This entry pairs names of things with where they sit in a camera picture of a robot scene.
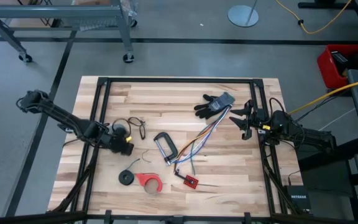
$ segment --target red circuit board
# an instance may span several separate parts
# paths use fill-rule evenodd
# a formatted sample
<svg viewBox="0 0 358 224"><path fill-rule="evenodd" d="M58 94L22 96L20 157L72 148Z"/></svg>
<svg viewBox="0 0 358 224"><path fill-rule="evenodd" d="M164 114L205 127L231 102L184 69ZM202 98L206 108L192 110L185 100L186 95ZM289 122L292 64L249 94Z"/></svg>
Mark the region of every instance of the red circuit board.
<svg viewBox="0 0 358 224"><path fill-rule="evenodd" d="M191 183L191 182L185 180L185 181L184 181L184 184L185 184L185 185L191 187L192 189L195 189L195 188L197 187L198 180L197 180L196 178L187 175L187 176L186 176L186 179L193 181L193 183Z"/></svg>

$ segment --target round metal base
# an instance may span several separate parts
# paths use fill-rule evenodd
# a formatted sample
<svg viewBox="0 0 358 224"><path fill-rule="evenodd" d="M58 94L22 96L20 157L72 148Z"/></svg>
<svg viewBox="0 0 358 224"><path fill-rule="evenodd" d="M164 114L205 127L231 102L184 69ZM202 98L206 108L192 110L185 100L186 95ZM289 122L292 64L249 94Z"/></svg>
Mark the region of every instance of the round metal base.
<svg viewBox="0 0 358 224"><path fill-rule="evenodd" d="M233 6L227 13L227 16L234 25L241 27L250 27L255 25L259 20L259 15L256 10L253 11L248 23L249 14L252 8L249 6Z"/></svg>

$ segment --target black round object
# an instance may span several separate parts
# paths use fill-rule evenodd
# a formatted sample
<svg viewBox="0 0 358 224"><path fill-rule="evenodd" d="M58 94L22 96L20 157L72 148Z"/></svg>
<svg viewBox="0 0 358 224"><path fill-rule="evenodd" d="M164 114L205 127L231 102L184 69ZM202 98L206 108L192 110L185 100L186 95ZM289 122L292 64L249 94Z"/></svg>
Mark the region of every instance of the black round object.
<svg viewBox="0 0 358 224"><path fill-rule="evenodd" d="M119 182L124 185L129 185L133 183L134 179L135 179L134 174L129 170L122 171L118 176Z"/></svg>
<svg viewBox="0 0 358 224"><path fill-rule="evenodd" d="M25 60L21 55L19 55L19 59L23 62L32 62L32 57L30 55L25 55Z"/></svg>
<svg viewBox="0 0 358 224"><path fill-rule="evenodd" d="M122 56L122 60L125 63L132 63L135 60L135 57L132 54L125 54L124 56Z"/></svg>
<svg viewBox="0 0 358 224"><path fill-rule="evenodd" d="M131 22L131 27L135 27L136 25L137 25L137 21L135 19L133 19Z"/></svg>

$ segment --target orange wire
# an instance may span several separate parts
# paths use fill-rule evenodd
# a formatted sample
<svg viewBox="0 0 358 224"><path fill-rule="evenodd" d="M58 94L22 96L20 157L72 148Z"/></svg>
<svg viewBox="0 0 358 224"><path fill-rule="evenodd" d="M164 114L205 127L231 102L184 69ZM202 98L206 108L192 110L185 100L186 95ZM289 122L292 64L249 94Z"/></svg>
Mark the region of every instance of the orange wire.
<svg viewBox="0 0 358 224"><path fill-rule="evenodd" d="M189 145L191 143L193 143L193 141L196 141L199 138L202 138L204 136L206 136L209 133L209 130L214 126L214 124L212 124L211 126L209 126L209 128L207 128L201 135L193 138L192 140L188 141L182 148L180 148L180 152L177 156L177 160L179 160L179 158L183 155L183 153L186 151L187 147L189 147ZM177 169L177 163L175 163L175 165L173 166L173 171L175 171Z"/></svg>

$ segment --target black glove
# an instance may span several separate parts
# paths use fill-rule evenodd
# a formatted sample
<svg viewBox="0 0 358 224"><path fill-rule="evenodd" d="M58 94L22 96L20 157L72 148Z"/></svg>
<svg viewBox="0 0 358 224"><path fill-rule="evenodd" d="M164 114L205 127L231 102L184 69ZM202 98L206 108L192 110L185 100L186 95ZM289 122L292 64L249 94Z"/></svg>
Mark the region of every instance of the black glove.
<svg viewBox="0 0 358 224"><path fill-rule="evenodd" d="M220 97L217 96L208 96L207 94L203 95L203 98L209 103L203 105L197 105L194 107L196 110L196 116L200 118L209 119L210 117L217 115L227 106L234 103L236 99L233 96L229 95L227 92L224 92Z"/></svg>

